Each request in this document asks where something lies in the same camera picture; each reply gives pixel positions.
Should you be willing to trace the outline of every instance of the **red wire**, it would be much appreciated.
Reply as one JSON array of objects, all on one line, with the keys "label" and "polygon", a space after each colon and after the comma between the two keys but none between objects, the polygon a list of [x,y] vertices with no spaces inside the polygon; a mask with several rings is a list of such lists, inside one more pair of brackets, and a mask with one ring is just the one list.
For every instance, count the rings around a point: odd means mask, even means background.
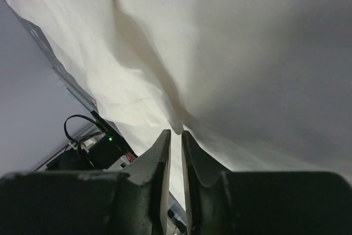
[{"label": "red wire", "polygon": [[130,154],[129,152],[126,152],[126,153],[125,153],[125,156],[126,156],[127,160],[128,160],[130,163],[134,161],[133,155]]}]

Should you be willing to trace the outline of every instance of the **wire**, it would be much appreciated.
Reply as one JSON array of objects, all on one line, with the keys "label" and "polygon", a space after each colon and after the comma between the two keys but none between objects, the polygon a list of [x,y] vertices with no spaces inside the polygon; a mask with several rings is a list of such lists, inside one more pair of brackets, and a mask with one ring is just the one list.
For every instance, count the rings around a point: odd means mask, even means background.
[{"label": "wire", "polygon": [[126,152],[125,156],[126,156],[127,160],[129,161],[129,163],[131,163],[135,160],[135,157],[129,152]]},{"label": "wire", "polygon": [[[94,133],[92,133],[92,134],[90,134],[90,135],[87,135],[87,136],[84,136],[84,137],[82,137],[82,138],[80,138],[80,139],[74,139],[74,138],[68,133],[68,131],[67,131],[67,121],[68,121],[69,119],[75,118],[75,117],[77,117],[77,118],[83,118],[83,119],[89,121],[90,123],[93,123],[93,124],[94,124],[98,129],[100,129],[102,132],[94,132]],[[70,116],[70,117],[68,117],[68,118],[66,119],[66,121],[64,122],[64,132],[65,132],[66,138],[67,138],[68,140],[70,140],[71,144],[75,144],[75,145],[77,146],[77,152],[78,152],[79,157],[80,157],[81,159],[87,161],[87,162],[89,162],[89,159],[86,157],[85,152],[82,150],[82,147],[81,147],[82,143],[84,143],[85,141],[87,141],[87,140],[93,138],[94,136],[98,136],[98,135],[100,135],[100,134],[102,134],[102,133],[106,133],[104,126],[102,126],[101,124],[99,124],[98,122],[94,121],[93,119],[91,119],[91,118],[89,118],[89,117],[87,117],[87,116],[83,116],[83,115],[79,115],[79,114],[77,114],[77,115],[72,115],[72,116]],[[128,151],[125,152],[124,155],[126,156],[126,158],[127,158],[127,160],[129,161],[129,163],[132,163],[132,162],[135,160],[134,155],[132,155],[132,154],[131,154],[130,152],[128,152]]]},{"label": "wire", "polygon": [[96,121],[94,121],[93,119],[91,119],[91,118],[89,118],[89,117],[86,117],[86,116],[83,116],[83,115],[79,115],[79,114],[77,114],[77,115],[72,115],[72,116],[68,117],[68,118],[66,119],[65,123],[64,123],[64,132],[65,132],[65,136],[66,136],[66,138],[69,139],[71,142],[76,143],[76,144],[79,143],[79,141],[76,140],[76,139],[74,139],[74,138],[68,133],[68,131],[67,131],[67,121],[68,121],[69,119],[75,118],[75,117],[77,117],[77,118],[83,118],[83,119],[89,121],[90,123],[93,123],[93,124],[94,124],[98,129],[100,129],[102,132],[105,132],[104,127],[101,126],[101,125],[100,125],[99,123],[97,123]]}]

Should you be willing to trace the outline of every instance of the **white cloth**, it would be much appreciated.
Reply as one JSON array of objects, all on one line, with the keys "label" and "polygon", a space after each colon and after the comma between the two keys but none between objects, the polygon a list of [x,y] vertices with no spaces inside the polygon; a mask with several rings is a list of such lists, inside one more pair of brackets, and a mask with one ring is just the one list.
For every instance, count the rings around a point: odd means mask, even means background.
[{"label": "white cloth", "polygon": [[6,1],[139,155],[171,125],[233,170],[352,175],[351,0]]}]

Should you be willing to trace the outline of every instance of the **gray wall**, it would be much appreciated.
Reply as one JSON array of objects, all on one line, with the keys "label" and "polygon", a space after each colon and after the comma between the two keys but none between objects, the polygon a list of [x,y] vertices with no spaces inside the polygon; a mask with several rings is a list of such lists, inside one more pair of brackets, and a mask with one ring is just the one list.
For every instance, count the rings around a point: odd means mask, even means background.
[{"label": "gray wall", "polygon": [[[72,114],[89,112],[0,0],[0,175],[31,170],[64,145],[63,123]],[[73,119],[68,128],[85,126]]]}]

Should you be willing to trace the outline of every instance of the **black plastic part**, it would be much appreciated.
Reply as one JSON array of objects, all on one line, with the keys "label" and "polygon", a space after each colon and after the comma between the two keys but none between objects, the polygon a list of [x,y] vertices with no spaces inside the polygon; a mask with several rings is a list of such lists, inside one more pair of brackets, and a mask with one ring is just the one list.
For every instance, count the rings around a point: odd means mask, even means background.
[{"label": "black plastic part", "polygon": [[89,148],[88,159],[95,167],[101,169],[108,169],[113,165],[123,153],[117,147],[114,137],[105,135],[97,141],[91,148]]},{"label": "black plastic part", "polygon": [[152,234],[166,231],[170,130],[116,173],[42,172],[0,180],[0,234]]},{"label": "black plastic part", "polygon": [[188,234],[352,234],[352,190],[328,172],[223,167],[183,132]]},{"label": "black plastic part", "polygon": [[179,219],[175,218],[175,212],[172,209],[167,211],[167,216],[170,218],[172,223],[177,227],[177,229],[181,232],[181,234],[187,233],[187,226],[182,223]]},{"label": "black plastic part", "polygon": [[108,136],[111,136],[115,139],[117,146],[121,149],[123,153],[130,152],[134,155],[134,157],[138,157],[137,154],[132,150],[131,146],[127,143],[124,137],[122,137],[111,125],[96,111],[91,111],[91,115],[94,117],[95,120],[104,128],[103,132],[106,133]]},{"label": "black plastic part", "polygon": [[93,169],[91,164],[79,157],[78,152],[75,149],[63,152],[48,163],[46,167],[48,171],[85,171]]}]

